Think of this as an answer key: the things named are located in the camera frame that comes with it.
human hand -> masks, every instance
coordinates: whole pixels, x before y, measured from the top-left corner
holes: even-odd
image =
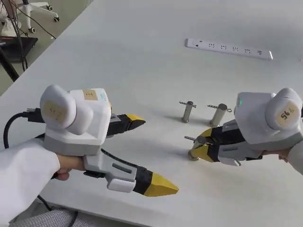
[[[279,155],[279,160],[284,160],[286,163],[288,163],[288,159],[284,156]]]
[[[66,181],[70,174],[69,172],[72,169],[81,170],[84,171],[84,163],[82,157],[76,157],[76,156],[64,156],[57,154],[59,163],[60,163],[60,169],[57,171],[57,178],[61,181]]]
[[[279,160],[283,160],[286,163],[288,163],[287,157],[288,157],[290,150],[291,150],[291,148],[282,149],[282,150],[271,150],[271,151],[264,150],[262,155],[278,155]]]

beige sticker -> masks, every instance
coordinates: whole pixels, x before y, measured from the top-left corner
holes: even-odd
[[[53,103],[50,100],[46,100],[42,108],[42,113],[45,116],[48,116],[57,121],[59,124],[62,124],[66,117],[66,109],[56,103]]]
[[[89,89],[83,90],[83,94],[85,100],[94,100],[94,101],[98,100],[97,93],[95,90],[89,90]]]
[[[276,115],[276,121],[282,126],[287,127],[293,122],[294,117],[298,116],[298,108],[292,102]]]

white power strip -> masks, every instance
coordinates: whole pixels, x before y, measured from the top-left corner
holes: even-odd
[[[223,44],[198,39],[186,39],[185,46],[206,51],[230,53],[246,57],[260,58],[264,60],[273,60],[273,55],[271,51],[233,44]]]

chair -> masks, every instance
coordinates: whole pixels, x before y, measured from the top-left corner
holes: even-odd
[[[48,4],[48,2],[34,2],[34,3],[29,3],[28,0],[22,0],[22,6],[19,7],[21,11],[23,11],[27,17],[27,27],[31,33],[35,33],[36,30],[34,27],[31,26],[31,19],[30,13],[32,11],[38,12],[41,14],[49,15],[53,17],[54,22],[59,22],[59,16],[57,13],[52,12],[53,7]]]

white sleeve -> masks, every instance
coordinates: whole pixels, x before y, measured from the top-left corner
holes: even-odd
[[[288,163],[303,175],[303,141],[294,145],[288,154]]]
[[[0,151],[0,227],[25,211],[59,168],[39,139]]]

